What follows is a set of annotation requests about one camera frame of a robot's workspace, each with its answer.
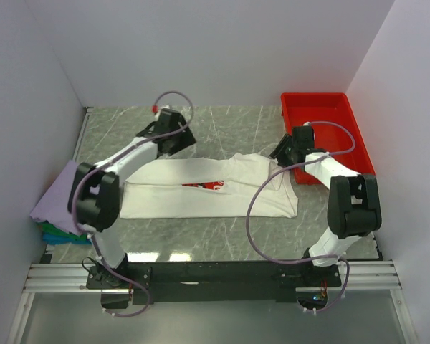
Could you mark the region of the white t-shirt red print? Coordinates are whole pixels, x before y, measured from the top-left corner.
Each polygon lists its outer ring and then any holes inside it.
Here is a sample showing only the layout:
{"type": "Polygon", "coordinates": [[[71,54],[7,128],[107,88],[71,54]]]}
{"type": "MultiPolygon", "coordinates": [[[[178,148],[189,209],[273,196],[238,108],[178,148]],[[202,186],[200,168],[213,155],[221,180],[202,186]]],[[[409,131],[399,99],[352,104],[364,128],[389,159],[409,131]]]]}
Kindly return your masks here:
{"type": "Polygon", "coordinates": [[[155,160],[126,180],[120,218],[221,218],[248,213],[293,218],[298,198],[289,173],[268,181],[279,171],[275,161],[256,153],[236,153],[226,160],[155,160]]]}

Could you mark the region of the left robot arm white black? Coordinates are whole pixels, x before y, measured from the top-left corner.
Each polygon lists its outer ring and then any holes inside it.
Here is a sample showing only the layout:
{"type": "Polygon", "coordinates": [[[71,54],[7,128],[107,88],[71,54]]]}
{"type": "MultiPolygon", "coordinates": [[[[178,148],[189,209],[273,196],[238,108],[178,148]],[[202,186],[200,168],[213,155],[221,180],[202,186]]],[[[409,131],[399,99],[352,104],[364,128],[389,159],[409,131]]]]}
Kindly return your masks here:
{"type": "Polygon", "coordinates": [[[119,217],[123,184],[144,165],[195,143],[184,116],[161,107],[156,110],[155,120],[117,153],[77,167],[67,209],[75,227],[88,234],[97,258],[107,266],[103,279],[111,287],[122,287],[129,278],[128,268],[123,266],[127,255],[110,229],[119,217]]]}

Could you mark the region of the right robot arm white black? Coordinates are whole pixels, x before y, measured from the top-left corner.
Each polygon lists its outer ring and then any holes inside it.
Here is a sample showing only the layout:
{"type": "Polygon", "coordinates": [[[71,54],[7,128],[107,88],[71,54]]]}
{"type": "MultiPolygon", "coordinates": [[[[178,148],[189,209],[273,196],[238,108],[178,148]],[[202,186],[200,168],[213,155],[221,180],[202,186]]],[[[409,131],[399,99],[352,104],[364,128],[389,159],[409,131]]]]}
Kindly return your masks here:
{"type": "Polygon", "coordinates": [[[355,150],[353,135],[343,126],[329,121],[307,122],[282,137],[269,157],[283,168],[300,169],[316,178],[328,191],[328,227],[308,249],[311,262],[300,268],[301,280],[315,286],[325,278],[325,268],[337,262],[359,239],[381,227],[381,206],[377,179],[344,166],[335,158],[355,150]],[[340,128],[350,139],[350,147],[329,152],[315,146],[313,125],[340,128]]]}

